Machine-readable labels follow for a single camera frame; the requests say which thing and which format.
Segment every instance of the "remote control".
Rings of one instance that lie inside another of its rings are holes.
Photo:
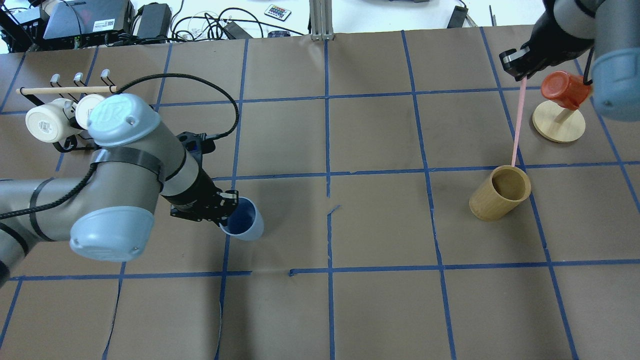
[[[279,6],[275,6],[274,4],[269,5],[267,10],[264,11],[264,14],[273,18],[276,18],[280,21],[287,20],[289,15],[291,15],[291,11],[287,9],[283,9]]]

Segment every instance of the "wooden cup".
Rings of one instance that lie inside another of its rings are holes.
[[[471,195],[469,209],[480,220],[495,221],[529,197],[531,180],[517,167],[495,168],[489,178]]]

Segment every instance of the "orange cup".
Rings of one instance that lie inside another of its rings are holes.
[[[582,76],[566,71],[555,71],[542,81],[542,96],[569,110],[578,110],[589,94],[591,85],[582,82]]]

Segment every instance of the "power adapter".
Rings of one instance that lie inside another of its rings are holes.
[[[456,6],[453,9],[453,13],[451,14],[451,19],[449,19],[449,25],[447,25],[447,29],[462,28],[462,25],[464,25],[465,19],[467,18],[468,11],[469,9],[467,8]]]
[[[253,38],[249,33],[247,33],[240,25],[236,24],[233,21],[230,21],[223,28],[225,34],[230,40],[240,39],[240,38]]]
[[[167,4],[146,4],[140,15],[136,36],[139,38],[166,37],[171,21],[171,9]],[[149,41],[146,44],[162,44],[166,40]]]

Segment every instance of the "light blue joint cap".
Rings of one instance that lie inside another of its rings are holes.
[[[135,206],[93,211],[71,227],[69,245],[76,254],[101,261],[130,261],[145,250],[154,216]]]
[[[87,124],[96,144],[114,147],[151,133],[160,125],[160,115],[138,96],[118,94],[100,102],[89,114]]]
[[[611,51],[593,65],[593,100],[605,117],[640,120],[640,47]]]

